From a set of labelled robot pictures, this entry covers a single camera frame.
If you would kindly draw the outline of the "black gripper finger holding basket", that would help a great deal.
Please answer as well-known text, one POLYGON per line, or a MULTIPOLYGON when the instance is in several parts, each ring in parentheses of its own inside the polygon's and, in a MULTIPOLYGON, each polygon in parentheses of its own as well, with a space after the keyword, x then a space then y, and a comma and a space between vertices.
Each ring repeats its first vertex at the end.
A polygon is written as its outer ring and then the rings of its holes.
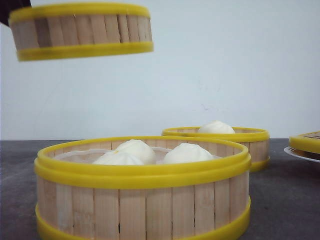
POLYGON ((0 22, 8 27, 12 11, 30 6, 30 0, 0 0, 0 22))

